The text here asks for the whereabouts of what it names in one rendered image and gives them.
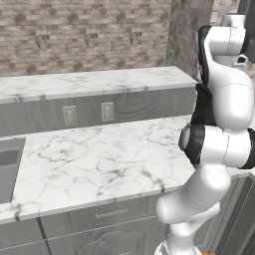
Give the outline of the grey sink basin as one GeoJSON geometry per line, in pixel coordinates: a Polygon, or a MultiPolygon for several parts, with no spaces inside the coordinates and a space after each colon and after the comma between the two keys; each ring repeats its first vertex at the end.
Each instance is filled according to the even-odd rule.
{"type": "Polygon", "coordinates": [[[24,145],[24,138],[0,140],[0,204],[12,199],[24,145]]]}

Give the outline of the grey drawer front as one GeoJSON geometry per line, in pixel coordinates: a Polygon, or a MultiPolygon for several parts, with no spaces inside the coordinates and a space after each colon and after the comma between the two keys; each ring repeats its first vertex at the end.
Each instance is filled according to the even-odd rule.
{"type": "Polygon", "coordinates": [[[36,219],[0,225],[0,249],[42,240],[43,237],[36,219]]]}
{"type": "Polygon", "coordinates": [[[152,216],[158,198],[156,194],[58,213],[42,217],[41,222],[47,238],[61,237],[152,216]]]}

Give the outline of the grey fridge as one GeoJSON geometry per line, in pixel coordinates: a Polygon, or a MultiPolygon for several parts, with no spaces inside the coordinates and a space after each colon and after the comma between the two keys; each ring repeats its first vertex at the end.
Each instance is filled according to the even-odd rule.
{"type": "Polygon", "coordinates": [[[240,0],[237,13],[245,16],[246,36],[242,53],[255,64],[255,0],[240,0]]]}

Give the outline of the grey cupboard door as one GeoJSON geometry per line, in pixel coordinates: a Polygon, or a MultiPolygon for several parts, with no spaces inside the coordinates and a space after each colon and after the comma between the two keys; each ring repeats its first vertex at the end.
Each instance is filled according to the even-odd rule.
{"type": "Polygon", "coordinates": [[[244,255],[255,232],[255,177],[235,175],[220,201],[220,212],[196,232],[194,244],[215,255],[244,255]]]}
{"type": "Polygon", "coordinates": [[[50,255],[44,241],[0,250],[0,255],[50,255]]]}
{"type": "Polygon", "coordinates": [[[155,216],[51,238],[52,255],[153,255],[166,227],[155,216]]]}

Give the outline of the grey wall outlet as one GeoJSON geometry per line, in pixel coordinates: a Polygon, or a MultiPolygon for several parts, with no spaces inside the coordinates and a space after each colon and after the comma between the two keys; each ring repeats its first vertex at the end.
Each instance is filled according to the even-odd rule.
{"type": "Polygon", "coordinates": [[[113,103],[102,103],[102,121],[111,122],[114,119],[114,104],[113,103]]]}
{"type": "Polygon", "coordinates": [[[63,107],[63,117],[66,126],[75,126],[78,123],[77,108],[75,106],[63,107]]]}

